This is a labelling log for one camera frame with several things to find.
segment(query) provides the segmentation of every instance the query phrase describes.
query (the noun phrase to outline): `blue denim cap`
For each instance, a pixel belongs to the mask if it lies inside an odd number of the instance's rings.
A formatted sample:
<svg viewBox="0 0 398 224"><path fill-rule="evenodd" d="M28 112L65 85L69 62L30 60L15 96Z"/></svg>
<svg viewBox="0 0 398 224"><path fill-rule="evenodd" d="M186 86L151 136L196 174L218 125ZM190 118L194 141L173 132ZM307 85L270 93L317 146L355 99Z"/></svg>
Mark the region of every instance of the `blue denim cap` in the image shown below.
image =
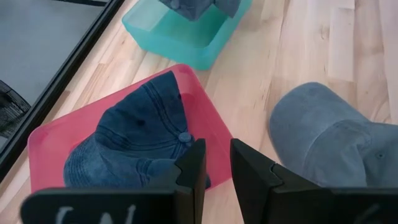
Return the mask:
<svg viewBox="0 0 398 224"><path fill-rule="evenodd" d="M164 173L193 142L177 81L167 72L104 112L95 132L69 155L65 185L139 189Z"/></svg>
<svg viewBox="0 0 398 224"><path fill-rule="evenodd" d="M269 133L286 168L322 187L398 187L398 126L370 122L324 85L287 93Z"/></svg>
<svg viewBox="0 0 398 224"><path fill-rule="evenodd" d="M214 4L229 17L234 17L241 0L160 0L170 9L190 21L196 21Z"/></svg>

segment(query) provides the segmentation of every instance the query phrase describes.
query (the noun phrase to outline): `plastic container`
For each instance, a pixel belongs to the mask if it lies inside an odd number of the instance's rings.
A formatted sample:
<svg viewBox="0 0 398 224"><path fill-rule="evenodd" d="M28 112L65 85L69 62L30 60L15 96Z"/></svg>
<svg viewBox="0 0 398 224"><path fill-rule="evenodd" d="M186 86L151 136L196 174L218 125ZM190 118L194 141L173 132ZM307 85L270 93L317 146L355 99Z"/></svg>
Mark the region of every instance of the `plastic container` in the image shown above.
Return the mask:
<svg viewBox="0 0 398 224"><path fill-rule="evenodd" d="M192 69L186 65L175 65L35 129L28 140L32 192L65 186L63 166L69 153L94 132L104 111L143 83L169 70L177 79L188 130L196 139L206 139L206 168L211 187L228 180L231 177L229 141L232 135Z"/></svg>
<svg viewBox="0 0 398 224"><path fill-rule="evenodd" d="M251 2L241 0L233 18L211 5L197 21L191 22L158 0L140 0L123 16L122 22L142 49L206 70L213 65Z"/></svg>

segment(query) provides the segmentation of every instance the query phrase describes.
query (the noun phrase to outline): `cap button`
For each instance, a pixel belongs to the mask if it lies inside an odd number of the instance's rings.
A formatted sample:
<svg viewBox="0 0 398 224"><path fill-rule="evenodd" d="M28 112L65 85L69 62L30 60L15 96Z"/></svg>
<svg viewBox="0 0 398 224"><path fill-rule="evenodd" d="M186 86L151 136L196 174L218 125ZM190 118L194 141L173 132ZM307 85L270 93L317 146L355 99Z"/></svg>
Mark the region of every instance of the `cap button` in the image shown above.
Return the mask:
<svg viewBox="0 0 398 224"><path fill-rule="evenodd" d="M172 9L178 9L180 7L180 0L172 0L170 6Z"/></svg>
<svg viewBox="0 0 398 224"><path fill-rule="evenodd" d="M178 140L180 140L180 142L188 143L191 141L191 139L192 139L192 136L188 132L183 132L178 135Z"/></svg>

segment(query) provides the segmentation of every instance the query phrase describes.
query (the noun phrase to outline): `black frame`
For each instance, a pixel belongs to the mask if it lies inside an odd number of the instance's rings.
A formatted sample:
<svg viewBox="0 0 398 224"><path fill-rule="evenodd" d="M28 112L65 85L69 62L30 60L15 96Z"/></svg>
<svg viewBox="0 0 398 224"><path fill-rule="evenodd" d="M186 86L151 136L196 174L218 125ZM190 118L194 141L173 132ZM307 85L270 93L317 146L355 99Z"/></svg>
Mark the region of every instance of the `black frame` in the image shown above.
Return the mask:
<svg viewBox="0 0 398 224"><path fill-rule="evenodd" d="M0 182L25 149L30 133L42 124L123 2L124 0L109 0L46 86L39 99L32 105L25 118L18 125L17 131L3 145L0 151Z"/></svg>
<svg viewBox="0 0 398 224"><path fill-rule="evenodd" d="M64 1L70 3L77 3L77 4L85 4L89 6L105 6L106 2L103 1L95 1L95 0L54 0L54 1Z"/></svg>

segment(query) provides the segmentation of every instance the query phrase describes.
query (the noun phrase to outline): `cap brim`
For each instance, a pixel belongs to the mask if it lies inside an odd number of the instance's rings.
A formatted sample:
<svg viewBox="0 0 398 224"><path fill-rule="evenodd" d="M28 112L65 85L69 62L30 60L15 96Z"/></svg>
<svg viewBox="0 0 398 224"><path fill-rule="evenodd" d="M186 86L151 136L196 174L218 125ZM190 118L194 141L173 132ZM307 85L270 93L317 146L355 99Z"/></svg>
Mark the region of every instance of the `cap brim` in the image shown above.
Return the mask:
<svg viewBox="0 0 398 224"><path fill-rule="evenodd" d="M269 134L282 163L301 175L316 138L331 125L346 119L367 121L326 86L306 83L276 104L269 120Z"/></svg>

